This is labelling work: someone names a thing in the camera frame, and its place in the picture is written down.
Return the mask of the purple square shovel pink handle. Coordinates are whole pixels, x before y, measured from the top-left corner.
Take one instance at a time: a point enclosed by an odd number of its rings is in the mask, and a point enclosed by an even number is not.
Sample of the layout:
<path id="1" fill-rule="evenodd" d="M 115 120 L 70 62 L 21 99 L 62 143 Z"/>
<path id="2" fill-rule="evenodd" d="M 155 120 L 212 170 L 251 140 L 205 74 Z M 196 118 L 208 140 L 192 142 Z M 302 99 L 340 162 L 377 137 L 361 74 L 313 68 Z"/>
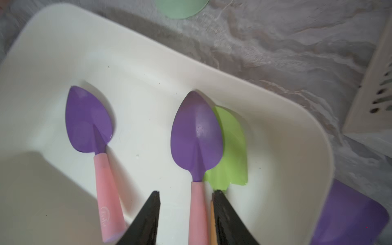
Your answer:
<path id="1" fill-rule="evenodd" d="M 334 179 L 312 245 L 372 245 L 388 224 L 377 201 Z"/>

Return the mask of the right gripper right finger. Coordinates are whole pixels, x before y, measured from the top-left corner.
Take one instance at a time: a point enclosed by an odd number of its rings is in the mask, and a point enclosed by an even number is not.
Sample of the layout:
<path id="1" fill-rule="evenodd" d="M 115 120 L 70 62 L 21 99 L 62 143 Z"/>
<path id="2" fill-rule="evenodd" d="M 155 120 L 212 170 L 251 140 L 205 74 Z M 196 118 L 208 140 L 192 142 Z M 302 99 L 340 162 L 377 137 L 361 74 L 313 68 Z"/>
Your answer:
<path id="1" fill-rule="evenodd" d="M 221 190 L 214 191 L 212 201 L 218 245 L 259 245 Z"/>

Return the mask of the purple pointed shovel pink handle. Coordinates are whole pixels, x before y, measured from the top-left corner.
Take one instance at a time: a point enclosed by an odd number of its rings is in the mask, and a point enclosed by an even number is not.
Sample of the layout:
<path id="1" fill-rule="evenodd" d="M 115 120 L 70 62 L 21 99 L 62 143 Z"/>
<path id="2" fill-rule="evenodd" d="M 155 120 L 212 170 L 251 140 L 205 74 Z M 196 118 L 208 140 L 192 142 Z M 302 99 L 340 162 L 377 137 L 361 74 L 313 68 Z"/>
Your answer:
<path id="1" fill-rule="evenodd" d="M 187 94 L 174 118 L 170 149 L 174 162 L 192 176 L 188 243 L 209 244 L 205 173 L 223 156 L 222 130 L 211 106 L 196 91 Z"/>

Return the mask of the white storage box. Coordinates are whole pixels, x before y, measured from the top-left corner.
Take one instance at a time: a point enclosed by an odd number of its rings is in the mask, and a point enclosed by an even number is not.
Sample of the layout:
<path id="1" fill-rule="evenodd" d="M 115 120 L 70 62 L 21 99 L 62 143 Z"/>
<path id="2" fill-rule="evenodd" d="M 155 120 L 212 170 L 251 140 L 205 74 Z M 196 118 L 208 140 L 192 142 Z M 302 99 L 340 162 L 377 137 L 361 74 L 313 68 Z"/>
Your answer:
<path id="1" fill-rule="evenodd" d="M 192 90 L 236 115 L 249 180 L 227 198 L 261 245 L 310 243 L 333 175 L 330 143 L 300 105 L 69 3 L 1 14 L 1 244 L 100 245 L 94 155 L 70 144 L 68 91 L 112 117 L 108 157 L 127 225 L 160 193 L 156 244 L 185 245 L 192 177 L 170 152 Z"/>

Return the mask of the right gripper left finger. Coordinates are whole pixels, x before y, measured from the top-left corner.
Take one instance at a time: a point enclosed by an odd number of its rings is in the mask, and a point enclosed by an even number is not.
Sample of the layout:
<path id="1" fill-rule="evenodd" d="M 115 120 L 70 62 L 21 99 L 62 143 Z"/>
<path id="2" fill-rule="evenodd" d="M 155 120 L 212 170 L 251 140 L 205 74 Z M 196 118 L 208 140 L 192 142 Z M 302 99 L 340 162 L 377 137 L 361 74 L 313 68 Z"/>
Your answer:
<path id="1" fill-rule="evenodd" d="M 117 245 L 155 245 L 160 212 L 160 195 L 153 191 Z"/>

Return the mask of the purple pointed trowel pink handle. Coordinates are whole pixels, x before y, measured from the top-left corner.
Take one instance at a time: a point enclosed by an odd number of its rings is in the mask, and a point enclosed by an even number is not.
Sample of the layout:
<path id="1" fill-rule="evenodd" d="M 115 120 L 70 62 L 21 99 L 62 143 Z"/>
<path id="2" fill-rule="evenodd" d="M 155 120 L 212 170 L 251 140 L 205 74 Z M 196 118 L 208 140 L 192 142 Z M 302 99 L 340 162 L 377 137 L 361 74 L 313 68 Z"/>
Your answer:
<path id="1" fill-rule="evenodd" d="M 113 242 L 125 233 L 126 223 L 106 153 L 113 134 L 111 117 L 92 93 L 72 86 L 66 101 L 65 124 L 72 147 L 82 153 L 94 153 L 102 240 Z"/>

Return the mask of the green shovel wooden handle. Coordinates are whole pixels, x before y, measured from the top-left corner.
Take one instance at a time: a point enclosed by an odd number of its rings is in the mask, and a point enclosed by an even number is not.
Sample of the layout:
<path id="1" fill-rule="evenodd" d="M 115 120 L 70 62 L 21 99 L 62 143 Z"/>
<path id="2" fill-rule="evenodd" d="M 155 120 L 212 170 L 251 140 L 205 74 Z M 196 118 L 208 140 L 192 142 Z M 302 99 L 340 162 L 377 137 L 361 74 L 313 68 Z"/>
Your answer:
<path id="1" fill-rule="evenodd" d="M 213 111 L 222 130 L 223 156 L 219 164 L 204 175 L 213 191 L 227 192 L 230 184 L 246 185 L 248 182 L 247 143 L 243 128 L 227 109 L 215 106 Z"/>

